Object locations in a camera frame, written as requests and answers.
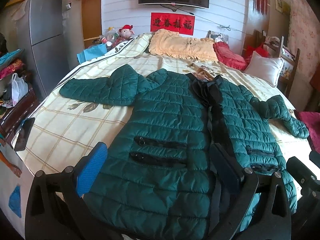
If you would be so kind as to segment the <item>wooden chair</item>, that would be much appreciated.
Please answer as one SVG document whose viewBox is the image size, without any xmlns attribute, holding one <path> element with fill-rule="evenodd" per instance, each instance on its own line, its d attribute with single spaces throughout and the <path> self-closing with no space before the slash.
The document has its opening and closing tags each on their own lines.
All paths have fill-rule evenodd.
<svg viewBox="0 0 320 240">
<path fill-rule="evenodd" d="M 300 49 L 292 53 L 284 44 L 284 37 L 267 37 L 264 45 L 271 49 L 270 54 L 283 61 L 283 67 L 280 72 L 277 88 L 288 98 L 291 92 L 295 74 L 297 71 Z"/>
</svg>

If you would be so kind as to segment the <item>red heart cushion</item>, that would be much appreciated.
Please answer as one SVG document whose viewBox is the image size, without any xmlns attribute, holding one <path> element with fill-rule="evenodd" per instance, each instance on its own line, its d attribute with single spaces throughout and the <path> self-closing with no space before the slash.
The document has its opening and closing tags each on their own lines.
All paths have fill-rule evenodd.
<svg viewBox="0 0 320 240">
<path fill-rule="evenodd" d="M 241 55 L 232 52 L 229 45 L 225 42 L 215 42 L 213 44 L 213 50 L 216 53 L 218 61 L 227 67 L 231 67 L 239 71 L 244 71 L 247 68 L 247 62 L 245 59 Z"/>
</svg>

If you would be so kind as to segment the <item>black smartphone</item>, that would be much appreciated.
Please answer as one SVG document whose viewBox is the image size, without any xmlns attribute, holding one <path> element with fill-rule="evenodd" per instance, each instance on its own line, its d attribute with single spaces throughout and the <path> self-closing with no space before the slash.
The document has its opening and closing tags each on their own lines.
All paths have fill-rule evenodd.
<svg viewBox="0 0 320 240">
<path fill-rule="evenodd" d="M 17 141 L 15 145 L 16 152 L 25 150 L 34 122 L 35 122 L 35 118 L 29 118 L 24 120 L 20 129 L 19 135 L 17 137 Z"/>
</svg>

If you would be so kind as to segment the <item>magenta blanket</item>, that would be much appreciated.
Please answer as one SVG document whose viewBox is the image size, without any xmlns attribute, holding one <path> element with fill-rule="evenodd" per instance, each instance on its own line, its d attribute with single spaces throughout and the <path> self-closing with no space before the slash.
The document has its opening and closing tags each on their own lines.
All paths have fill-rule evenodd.
<svg viewBox="0 0 320 240">
<path fill-rule="evenodd" d="M 319 136 L 320 136 L 320 113 L 318 112 L 299 112 L 295 110 L 295 116 L 298 120 L 304 122 L 309 130 L 309 136 L 307 138 L 310 147 L 313 151 L 320 153 L 319 151 Z"/>
</svg>

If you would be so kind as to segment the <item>floral cream bed quilt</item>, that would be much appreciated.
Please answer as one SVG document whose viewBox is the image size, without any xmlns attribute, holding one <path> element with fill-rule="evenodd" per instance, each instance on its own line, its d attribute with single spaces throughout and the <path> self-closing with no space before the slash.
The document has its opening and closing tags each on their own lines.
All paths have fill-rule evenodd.
<svg viewBox="0 0 320 240">
<path fill-rule="evenodd" d="M 123 48 L 114 49 L 113 55 L 102 57 L 90 64 L 79 65 L 65 76 L 44 102 L 40 104 L 33 114 L 35 122 L 26 149 L 21 153 L 23 163 L 31 172 L 33 179 L 39 170 L 43 170 L 45 174 L 52 174 L 62 172 L 67 166 L 75 166 L 99 142 L 106 144 L 108 154 L 108 148 L 128 122 L 133 108 L 131 106 L 110 106 L 65 98 L 60 95 L 60 89 L 71 79 L 109 77 L 116 69 L 126 64 L 142 76 L 148 76 L 159 69 L 178 74 L 193 74 L 197 79 L 203 81 L 212 81 L 216 76 L 221 76 L 235 85 L 246 87 L 259 100 L 264 101 L 275 95 L 281 96 L 291 115 L 296 119 L 291 102 L 276 87 L 272 87 L 266 81 L 227 67 L 220 62 L 184 60 L 153 55 L 149 52 L 152 37 L 151 34 L 140 35 Z M 283 153 L 286 169 L 288 159 L 297 157 L 319 180 L 319 154 L 312 152 L 307 140 L 308 137 L 299 139 L 292 136 L 277 120 L 269 120 L 269 126 Z M 235 197 L 228 192 L 218 174 L 217 178 L 222 185 L 222 189 L 226 191 L 226 195 L 222 199 L 226 209 L 225 213 L 219 218 L 220 221 L 226 216 Z M 241 231 L 253 224 L 254 213 L 259 204 L 260 194 L 257 193 L 240 225 Z M 292 216 L 295 213 L 291 213 L 290 239 L 317 237 L 319 225 L 311 230 L 292 229 Z M 95 219 L 106 233 L 106 236 L 102 239 L 152 239 L 115 229 L 97 218 Z M 209 234 L 219 221 L 214 224 L 203 239 L 210 239 Z"/>
</svg>

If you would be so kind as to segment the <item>blue paper bag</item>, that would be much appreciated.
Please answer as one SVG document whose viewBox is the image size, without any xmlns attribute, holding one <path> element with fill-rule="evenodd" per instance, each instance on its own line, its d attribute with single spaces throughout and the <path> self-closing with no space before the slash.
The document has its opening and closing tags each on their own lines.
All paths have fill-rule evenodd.
<svg viewBox="0 0 320 240">
<path fill-rule="evenodd" d="M 104 56 L 107 53 L 107 48 L 104 44 L 96 44 L 84 49 L 77 54 L 77 59 L 80 64 Z"/>
</svg>

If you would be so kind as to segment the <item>red calligraphy banner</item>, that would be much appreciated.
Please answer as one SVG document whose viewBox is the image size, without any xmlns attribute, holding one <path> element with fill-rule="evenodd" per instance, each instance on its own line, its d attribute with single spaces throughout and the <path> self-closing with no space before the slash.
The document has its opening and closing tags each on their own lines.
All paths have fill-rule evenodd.
<svg viewBox="0 0 320 240">
<path fill-rule="evenodd" d="M 175 13 L 162 13 L 152 12 L 150 31 L 156 32 L 159 29 L 178 32 L 183 35 L 194 34 L 195 16 L 175 14 Z"/>
</svg>

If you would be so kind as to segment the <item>plush toy with red hat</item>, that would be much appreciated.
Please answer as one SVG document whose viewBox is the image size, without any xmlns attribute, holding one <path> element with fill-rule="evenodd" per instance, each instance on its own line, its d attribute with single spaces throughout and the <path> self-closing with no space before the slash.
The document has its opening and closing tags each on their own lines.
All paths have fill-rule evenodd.
<svg viewBox="0 0 320 240">
<path fill-rule="evenodd" d="M 119 29 L 119 36 L 122 39 L 129 40 L 133 35 L 135 35 L 133 31 L 133 25 L 126 24 Z"/>
</svg>

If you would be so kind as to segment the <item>grey refrigerator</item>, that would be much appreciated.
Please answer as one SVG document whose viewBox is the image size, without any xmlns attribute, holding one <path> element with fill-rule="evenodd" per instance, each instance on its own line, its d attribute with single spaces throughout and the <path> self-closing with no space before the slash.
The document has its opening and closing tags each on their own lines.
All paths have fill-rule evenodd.
<svg viewBox="0 0 320 240">
<path fill-rule="evenodd" d="M 31 85 L 44 100 L 69 73 L 62 25 L 62 0 L 27 0 L 16 21 L 18 47 L 32 74 Z"/>
</svg>

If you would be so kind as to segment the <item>framed photo on headboard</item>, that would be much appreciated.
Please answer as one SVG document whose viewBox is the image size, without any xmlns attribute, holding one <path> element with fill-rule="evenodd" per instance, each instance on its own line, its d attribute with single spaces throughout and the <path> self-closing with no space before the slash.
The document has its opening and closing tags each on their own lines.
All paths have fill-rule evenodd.
<svg viewBox="0 0 320 240">
<path fill-rule="evenodd" d="M 229 36 L 216 31 L 208 31 L 207 37 L 213 39 L 215 42 L 225 42 L 228 44 Z"/>
</svg>

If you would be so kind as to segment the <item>white pillow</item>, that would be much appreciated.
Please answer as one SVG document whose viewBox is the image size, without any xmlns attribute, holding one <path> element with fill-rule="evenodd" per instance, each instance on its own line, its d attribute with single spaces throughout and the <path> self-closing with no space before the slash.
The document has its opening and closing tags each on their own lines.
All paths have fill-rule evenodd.
<svg viewBox="0 0 320 240">
<path fill-rule="evenodd" d="M 253 52 L 251 60 L 244 73 L 266 81 L 272 87 L 277 87 L 284 61 L 280 57 L 268 58 Z"/>
</svg>

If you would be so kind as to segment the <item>yellow ruffled pillow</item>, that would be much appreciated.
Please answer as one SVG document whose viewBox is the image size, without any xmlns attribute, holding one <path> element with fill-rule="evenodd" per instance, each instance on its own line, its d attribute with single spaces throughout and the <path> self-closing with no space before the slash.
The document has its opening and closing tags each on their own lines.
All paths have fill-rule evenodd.
<svg viewBox="0 0 320 240">
<path fill-rule="evenodd" d="M 211 38 L 182 37 L 178 32 L 159 29 L 151 38 L 149 52 L 176 59 L 218 61 Z"/>
</svg>

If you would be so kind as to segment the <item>white plastic bag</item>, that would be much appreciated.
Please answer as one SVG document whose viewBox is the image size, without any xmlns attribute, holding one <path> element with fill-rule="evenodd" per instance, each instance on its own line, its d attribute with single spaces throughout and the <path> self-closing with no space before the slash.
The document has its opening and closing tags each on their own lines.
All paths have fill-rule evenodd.
<svg viewBox="0 0 320 240">
<path fill-rule="evenodd" d="M 15 107 L 18 102 L 28 93 L 28 84 L 17 73 L 14 73 L 11 78 L 11 98 L 12 105 Z"/>
</svg>

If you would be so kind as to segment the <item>dark green quilted puffer jacket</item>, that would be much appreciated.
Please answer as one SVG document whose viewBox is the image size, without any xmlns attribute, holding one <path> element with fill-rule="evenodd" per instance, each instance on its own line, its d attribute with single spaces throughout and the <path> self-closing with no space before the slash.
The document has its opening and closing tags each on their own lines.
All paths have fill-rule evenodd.
<svg viewBox="0 0 320 240">
<path fill-rule="evenodd" d="M 226 209 L 210 156 L 215 142 L 244 168 L 280 172 L 290 211 L 297 211 L 293 178 L 269 120 L 299 139 L 309 132 L 279 95 L 262 101 L 221 76 L 203 81 L 165 69 L 142 76 L 128 64 L 109 77 L 71 79 L 60 95 L 133 108 L 84 196 L 108 226 L 152 239 L 206 237 Z"/>
</svg>

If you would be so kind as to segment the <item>dark wooden bedside cabinet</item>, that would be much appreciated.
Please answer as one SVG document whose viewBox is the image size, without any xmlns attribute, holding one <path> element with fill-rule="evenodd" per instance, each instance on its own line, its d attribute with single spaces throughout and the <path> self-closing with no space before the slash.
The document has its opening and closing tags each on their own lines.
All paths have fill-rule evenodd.
<svg viewBox="0 0 320 240">
<path fill-rule="evenodd" d="M 28 93 L 21 98 L 15 107 L 7 109 L 1 117 L 1 135 L 6 142 L 12 142 L 22 121 L 31 115 L 39 105 L 39 100 L 32 86 L 30 84 L 28 86 Z"/>
</svg>

